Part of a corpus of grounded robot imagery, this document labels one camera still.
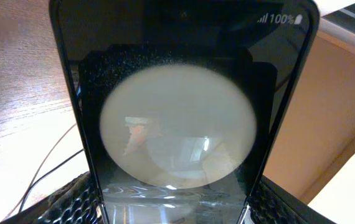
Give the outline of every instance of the cable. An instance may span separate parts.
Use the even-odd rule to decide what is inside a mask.
[[[27,194],[29,193],[29,189],[32,186],[32,184],[35,181],[36,176],[38,175],[40,168],[42,168],[43,164],[45,163],[46,159],[48,158],[48,156],[50,155],[50,153],[52,153],[52,151],[55,149],[55,147],[61,142],[61,140],[72,130],[73,127],[75,127],[77,124],[73,124],[62,136],[61,138],[54,144],[53,148],[49,151],[49,153],[47,153],[45,159],[42,161],[42,163],[40,164],[40,166],[38,167],[38,169],[36,170],[36,173],[34,175],[34,177],[32,178],[30,184],[28,185],[28,188],[26,190],[26,192],[24,193],[24,195],[22,196],[22,198],[20,199],[20,201],[17,203],[16,206],[14,206],[14,208],[6,215],[6,217],[4,217],[3,220],[7,219],[10,217],[11,213],[15,211],[15,209],[18,207],[18,205],[24,200],[24,198],[27,197]]]
[[[83,152],[83,149],[79,150],[79,151],[76,152],[74,155],[70,156],[68,159],[64,160],[62,163],[60,163],[59,165],[57,165],[56,167],[54,167],[52,170],[48,171],[45,175],[43,175],[42,177],[40,177],[39,179],[37,179],[37,180],[28,188],[28,193],[27,193],[27,195],[24,197],[24,199],[22,199],[20,209],[22,210],[22,209],[24,208],[24,204],[26,203],[26,200],[27,200],[27,198],[28,198],[29,193],[30,193],[31,190],[35,187],[35,185],[36,185],[37,183],[39,183],[42,179],[44,179],[45,177],[47,177],[49,174],[51,174],[52,172],[54,172],[55,170],[57,170],[58,168],[60,168],[62,165],[64,165],[66,162],[68,162],[69,160],[71,160],[71,159],[74,158],[76,155],[80,154],[81,152]]]

